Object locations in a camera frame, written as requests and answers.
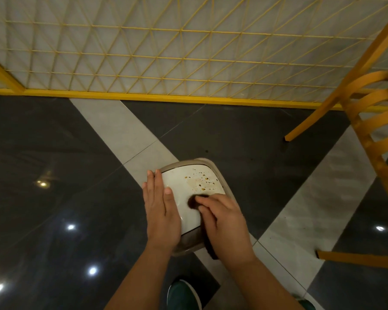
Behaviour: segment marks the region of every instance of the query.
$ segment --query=forearm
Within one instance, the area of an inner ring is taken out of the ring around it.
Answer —
[[[105,310],[157,309],[171,253],[146,246]]]
[[[284,289],[257,258],[230,270],[230,273],[250,309],[302,310],[295,298]]]

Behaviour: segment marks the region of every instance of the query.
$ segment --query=tile floor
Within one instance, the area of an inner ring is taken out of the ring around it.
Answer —
[[[146,169],[196,157],[216,163],[256,255],[290,293],[317,310],[388,309],[388,270],[314,257],[388,254],[388,197],[343,113],[282,141],[310,113],[0,97],[0,309],[102,309],[145,246]],[[204,250],[170,261],[161,309],[179,276],[207,310],[247,309]]]

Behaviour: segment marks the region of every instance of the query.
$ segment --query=hand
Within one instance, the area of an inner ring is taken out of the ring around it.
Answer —
[[[147,182],[142,184],[146,220],[148,222],[147,247],[171,254],[181,238],[181,219],[171,188],[164,189],[161,172],[147,172]]]
[[[244,263],[255,261],[246,220],[239,205],[226,195],[216,193],[208,198],[196,196],[201,204],[207,235],[218,258],[233,271]]]

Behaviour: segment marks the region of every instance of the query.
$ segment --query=yellow wire mesh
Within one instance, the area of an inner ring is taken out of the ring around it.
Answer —
[[[0,63],[27,88],[321,101],[387,22],[388,0],[0,0]]]

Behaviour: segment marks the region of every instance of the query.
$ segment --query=yellow chair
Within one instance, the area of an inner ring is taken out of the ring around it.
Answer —
[[[373,141],[371,138],[371,133],[374,130],[388,124],[388,110],[366,120],[362,120],[359,116],[359,114],[364,112],[368,107],[388,100],[388,89],[363,89],[365,86],[372,83],[388,81],[388,71],[378,71],[364,75],[387,48],[388,24],[365,51],[357,64],[342,80],[335,91],[332,92],[322,105],[307,119],[287,134],[285,140],[291,141],[295,139],[339,102],[348,116],[362,147],[365,149],[377,176],[381,179],[383,187],[388,194],[388,165],[382,158],[382,154],[388,152],[388,137],[378,142]],[[357,101],[353,101],[351,96],[353,97],[354,95],[363,95],[363,97]],[[317,251],[316,254],[318,258],[324,260],[388,268],[388,256],[325,251]]]

